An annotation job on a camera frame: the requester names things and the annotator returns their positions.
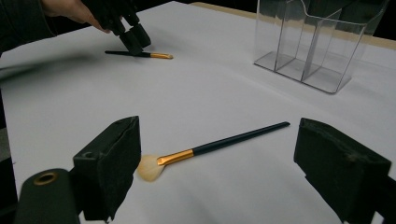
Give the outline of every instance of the black handle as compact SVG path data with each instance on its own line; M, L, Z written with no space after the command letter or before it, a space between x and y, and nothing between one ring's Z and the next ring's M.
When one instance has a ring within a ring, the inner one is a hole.
M206 152L211 152L211 151L220 149L222 147L227 147L227 146L239 143L239 142L246 141L246 140L248 140L250 138L257 137L257 136L260 136L260 135L265 134L265 133L273 132L275 130L287 127L289 125L290 125L290 123L285 121L285 122L282 122L282 123L271 125L271 126L268 126L268 127L265 127L265 128L261 128L261 129L255 130L255 131L251 131L251 132L248 132L248 133L241 133L241 134L238 134L238 135L233 136L233 137L228 137L228 138L225 138L225 139L221 139L219 141L208 143L208 144L205 144L205 145L200 146L200 147L195 147L195 148L192 149L192 151L194 153L194 156L198 156L198 155L201 155L201 154L205 154Z

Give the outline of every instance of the fluffy brush head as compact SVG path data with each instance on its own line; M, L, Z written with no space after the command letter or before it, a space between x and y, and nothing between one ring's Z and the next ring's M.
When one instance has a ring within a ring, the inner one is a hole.
M148 182L153 182L160 176L165 166L158 165L157 159L158 156L153 156L153 155L142 156L139 166L137 166L137 173L140 175L142 179Z

